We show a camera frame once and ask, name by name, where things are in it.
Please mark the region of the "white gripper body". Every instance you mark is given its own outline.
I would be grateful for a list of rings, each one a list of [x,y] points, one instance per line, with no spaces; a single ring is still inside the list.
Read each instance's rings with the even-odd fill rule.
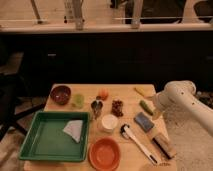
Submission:
[[[153,103],[153,115],[152,115],[152,119],[153,120],[157,120],[163,114],[163,106],[160,104],[160,101],[158,99],[158,95],[157,94],[151,96],[150,100]]]

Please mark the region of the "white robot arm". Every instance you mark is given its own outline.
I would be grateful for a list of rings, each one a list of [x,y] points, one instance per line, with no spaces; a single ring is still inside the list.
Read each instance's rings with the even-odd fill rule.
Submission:
[[[162,91],[154,94],[151,99],[159,112],[163,112],[172,104],[187,110],[213,137],[213,109],[200,102],[195,94],[196,86],[192,81],[170,81]]]

